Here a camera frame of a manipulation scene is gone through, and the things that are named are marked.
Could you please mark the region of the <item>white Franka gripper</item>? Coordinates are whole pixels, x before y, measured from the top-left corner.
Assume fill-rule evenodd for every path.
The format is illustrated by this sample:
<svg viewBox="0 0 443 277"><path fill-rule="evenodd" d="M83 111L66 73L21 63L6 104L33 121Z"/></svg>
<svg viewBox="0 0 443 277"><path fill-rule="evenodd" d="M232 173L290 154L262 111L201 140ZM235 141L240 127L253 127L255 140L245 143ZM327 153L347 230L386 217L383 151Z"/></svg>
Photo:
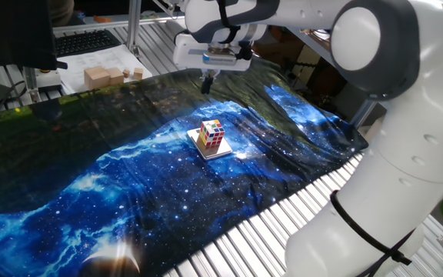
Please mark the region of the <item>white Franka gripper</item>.
<svg viewBox="0 0 443 277"><path fill-rule="evenodd" d="M245 71L251 59L250 42L199 43L185 32L175 36L174 63L181 67L209 70L201 86L203 95L210 92L218 71Z"/></svg>

